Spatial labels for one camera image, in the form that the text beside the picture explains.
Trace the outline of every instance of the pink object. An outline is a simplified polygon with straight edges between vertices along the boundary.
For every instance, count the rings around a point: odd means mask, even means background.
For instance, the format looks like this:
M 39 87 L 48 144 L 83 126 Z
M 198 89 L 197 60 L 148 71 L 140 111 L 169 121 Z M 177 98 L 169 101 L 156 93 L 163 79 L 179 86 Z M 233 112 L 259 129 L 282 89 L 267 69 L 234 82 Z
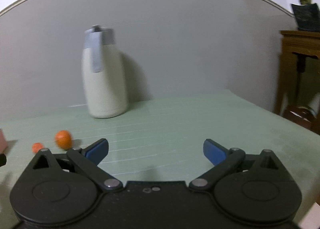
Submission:
M 0 153 L 3 153 L 4 149 L 8 147 L 8 143 L 4 138 L 2 129 L 0 129 Z

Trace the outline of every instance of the orange fruit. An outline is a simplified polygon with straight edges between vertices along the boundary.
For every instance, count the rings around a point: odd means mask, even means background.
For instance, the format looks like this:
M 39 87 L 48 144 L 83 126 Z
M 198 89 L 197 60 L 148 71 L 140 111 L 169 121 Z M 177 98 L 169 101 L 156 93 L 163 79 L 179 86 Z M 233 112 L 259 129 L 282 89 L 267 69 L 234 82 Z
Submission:
M 36 143 L 34 143 L 34 144 L 32 145 L 32 152 L 33 152 L 33 153 L 38 153 L 38 151 L 41 150 L 41 149 L 43 149 L 43 148 L 44 148 L 44 146 L 43 146 L 42 143 L 36 142 Z
M 72 136 L 71 133 L 69 133 L 66 130 L 62 130 L 56 133 L 54 140 L 56 141 L 56 144 L 58 147 L 68 150 L 72 147 Z

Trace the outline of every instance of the circular cover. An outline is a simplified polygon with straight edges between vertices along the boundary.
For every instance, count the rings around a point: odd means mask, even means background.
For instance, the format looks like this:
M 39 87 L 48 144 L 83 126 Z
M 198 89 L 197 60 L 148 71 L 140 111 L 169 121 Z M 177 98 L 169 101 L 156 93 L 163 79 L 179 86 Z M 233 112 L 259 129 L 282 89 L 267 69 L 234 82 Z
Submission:
M 95 184 L 84 176 L 39 169 L 18 180 L 11 191 L 10 202 L 24 219 L 57 224 L 81 215 L 96 197 Z
M 294 181 L 253 177 L 239 172 L 220 180 L 214 188 L 218 204 L 232 216 L 253 223 L 275 223 L 295 214 L 301 192 Z

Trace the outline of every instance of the white thermos jug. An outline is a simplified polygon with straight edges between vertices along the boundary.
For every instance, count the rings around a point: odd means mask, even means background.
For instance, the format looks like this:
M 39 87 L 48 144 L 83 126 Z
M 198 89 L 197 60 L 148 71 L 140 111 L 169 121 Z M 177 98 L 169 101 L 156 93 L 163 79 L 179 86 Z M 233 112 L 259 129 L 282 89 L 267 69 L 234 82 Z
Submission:
M 94 25 L 85 32 L 82 78 L 89 113 L 93 117 L 109 118 L 126 111 L 124 70 L 113 29 Z

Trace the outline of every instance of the table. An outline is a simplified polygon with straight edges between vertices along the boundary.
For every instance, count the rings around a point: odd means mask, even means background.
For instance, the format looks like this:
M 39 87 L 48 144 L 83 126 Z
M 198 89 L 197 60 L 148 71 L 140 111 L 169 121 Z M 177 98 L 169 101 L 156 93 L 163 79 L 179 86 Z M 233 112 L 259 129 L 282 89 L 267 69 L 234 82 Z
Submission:
M 278 115 L 286 93 L 291 94 L 289 103 L 297 103 L 300 85 L 299 72 L 304 72 L 306 58 L 320 58 L 320 33 L 304 31 L 280 31 L 280 33 L 283 35 L 282 53 L 274 111 Z M 311 130 L 320 134 L 320 111 L 311 125 Z
M 142 101 L 130 104 L 121 116 L 93 119 L 85 107 L 0 124 L 9 141 L 8 162 L 0 168 L 1 229 L 17 220 L 9 192 L 33 157 L 31 146 L 42 142 L 53 153 L 63 152 L 53 141 L 69 130 L 75 145 L 100 138 L 110 143 L 99 167 L 122 180 L 185 180 L 189 183 L 212 164 L 202 145 L 211 138 L 226 148 L 259 154 L 272 149 L 303 193 L 299 221 L 320 191 L 320 136 L 268 112 L 228 90 L 197 97 Z

